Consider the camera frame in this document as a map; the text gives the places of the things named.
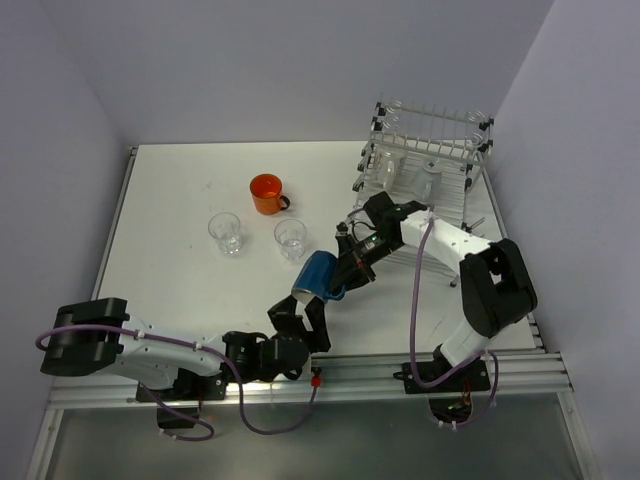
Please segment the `dark blue cup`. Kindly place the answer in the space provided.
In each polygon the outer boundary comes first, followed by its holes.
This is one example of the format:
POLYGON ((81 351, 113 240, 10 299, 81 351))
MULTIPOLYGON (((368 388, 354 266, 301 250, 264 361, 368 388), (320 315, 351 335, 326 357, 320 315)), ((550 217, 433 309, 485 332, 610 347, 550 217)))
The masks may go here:
POLYGON ((333 290, 330 286, 338 265, 338 258, 327 251, 317 250, 306 260, 291 289, 293 298, 303 305, 314 299, 339 301, 346 294, 344 286, 333 290))

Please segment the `orange plastic mug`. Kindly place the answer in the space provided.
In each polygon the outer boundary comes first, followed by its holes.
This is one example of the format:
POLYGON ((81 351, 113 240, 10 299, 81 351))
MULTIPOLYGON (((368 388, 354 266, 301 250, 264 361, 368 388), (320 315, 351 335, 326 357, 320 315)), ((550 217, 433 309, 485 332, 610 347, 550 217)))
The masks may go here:
POLYGON ((281 180, 273 175, 263 173, 254 177, 249 185, 256 210, 263 215, 275 215, 286 211, 290 200, 283 194, 281 180))

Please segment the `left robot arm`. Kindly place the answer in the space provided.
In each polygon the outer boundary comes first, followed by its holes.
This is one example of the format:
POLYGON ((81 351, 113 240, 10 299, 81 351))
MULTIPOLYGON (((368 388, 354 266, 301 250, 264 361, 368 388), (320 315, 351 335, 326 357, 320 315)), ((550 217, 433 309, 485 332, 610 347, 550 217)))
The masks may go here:
POLYGON ((246 384, 277 376, 298 378, 314 353, 331 348, 325 304, 311 300, 297 314, 293 296, 272 306, 276 332, 229 331, 210 337, 172 337, 127 311, 127 302, 105 298, 59 308, 54 326, 41 334, 41 371, 82 377, 99 371, 137 381, 172 399, 191 394, 195 377, 246 384))

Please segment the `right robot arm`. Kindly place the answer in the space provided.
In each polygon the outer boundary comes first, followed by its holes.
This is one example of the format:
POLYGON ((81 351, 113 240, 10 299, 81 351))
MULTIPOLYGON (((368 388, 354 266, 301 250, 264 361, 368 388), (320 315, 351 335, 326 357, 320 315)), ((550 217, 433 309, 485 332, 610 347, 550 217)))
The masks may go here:
POLYGON ((468 374, 491 339, 537 308, 538 297, 517 244, 490 241, 437 217, 417 201, 394 202, 388 193, 371 196, 360 209, 373 232, 357 240, 345 223, 336 231, 337 265, 328 292, 339 296, 375 280, 373 265, 405 247, 418 249, 410 314, 410 354, 415 354, 422 257, 428 254, 459 278, 464 319, 436 349, 435 383, 452 390, 468 374))

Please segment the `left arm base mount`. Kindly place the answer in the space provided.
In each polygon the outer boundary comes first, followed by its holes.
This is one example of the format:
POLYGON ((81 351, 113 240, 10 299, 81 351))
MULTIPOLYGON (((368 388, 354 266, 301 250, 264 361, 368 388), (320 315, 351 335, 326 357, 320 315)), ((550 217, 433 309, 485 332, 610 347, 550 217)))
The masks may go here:
POLYGON ((152 393, 165 404, 180 401, 196 401, 195 407, 174 407, 174 410, 183 416, 190 417, 187 420, 167 412, 159 406, 147 391, 138 385, 135 400, 141 403, 155 404, 157 425, 163 429, 191 429, 195 426, 194 420, 200 419, 204 401, 223 400, 226 395, 227 378, 223 373, 211 377, 196 375, 190 371, 179 369, 178 376, 173 385, 166 390, 152 390, 152 393))

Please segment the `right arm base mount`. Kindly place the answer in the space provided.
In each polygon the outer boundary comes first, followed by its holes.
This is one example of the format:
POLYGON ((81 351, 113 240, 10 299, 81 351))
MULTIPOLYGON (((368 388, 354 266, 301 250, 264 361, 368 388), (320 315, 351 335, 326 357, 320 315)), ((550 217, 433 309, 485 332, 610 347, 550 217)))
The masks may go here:
POLYGON ((474 393, 490 392, 493 384, 489 379, 486 363, 479 356, 462 363, 459 370, 453 368, 439 349, 430 361, 415 363, 414 374, 411 363, 405 362, 393 378, 403 384, 407 395, 453 394, 453 397, 435 398, 429 408, 436 420, 444 423, 462 423, 471 419, 474 393))

